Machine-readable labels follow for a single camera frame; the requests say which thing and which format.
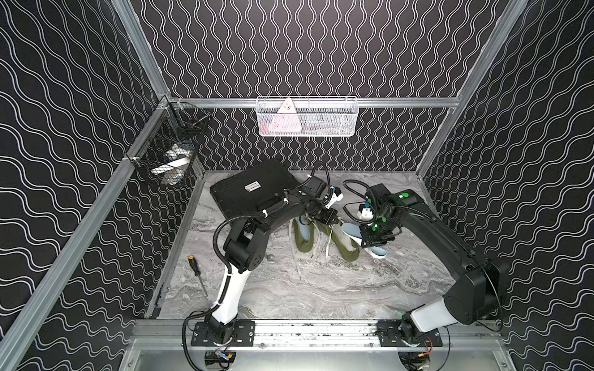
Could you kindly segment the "light blue insole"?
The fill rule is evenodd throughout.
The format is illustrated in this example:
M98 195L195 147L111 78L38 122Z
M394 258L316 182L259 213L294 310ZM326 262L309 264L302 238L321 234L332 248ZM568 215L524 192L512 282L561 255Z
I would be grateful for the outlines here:
M303 237L304 240L310 240L311 239L311 230L310 230L310 225L308 222L303 222L300 218L298 218L298 224L299 224L299 231L301 233L301 236Z
M345 223L342 225L342 230L352 241L373 258L384 259L388 256L385 248L375 246L365 240L360 224Z

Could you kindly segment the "green canvas shoe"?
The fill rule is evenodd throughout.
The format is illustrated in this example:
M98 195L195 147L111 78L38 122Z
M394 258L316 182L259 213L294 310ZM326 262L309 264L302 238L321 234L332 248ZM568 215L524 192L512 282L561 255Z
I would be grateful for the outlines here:
M334 225L318 224L318 227L336 245L341 257L346 262L354 262L359 258L360 247L343 231L342 220Z
M298 277L301 279L302 271L296 252L298 251L303 254L308 254L312 257L319 246L320 230L314 220L308 219L307 221L302 221L301 217L297 217L290 222L288 226L288 235L291 241L295 244L295 248L292 249L292 258L295 263Z

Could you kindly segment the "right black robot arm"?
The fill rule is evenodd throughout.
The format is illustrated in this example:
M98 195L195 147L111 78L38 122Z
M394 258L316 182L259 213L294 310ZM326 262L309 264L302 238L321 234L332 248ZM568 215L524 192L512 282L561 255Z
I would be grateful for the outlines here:
M379 184L369 187L364 197L373 218L360 226L363 247L381 247L405 228L439 258L455 280L442 298L402 315L402 335L414 338L456 323L471 325L495 310L502 311L510 282L508 264L467 244L412 190L391 193Z

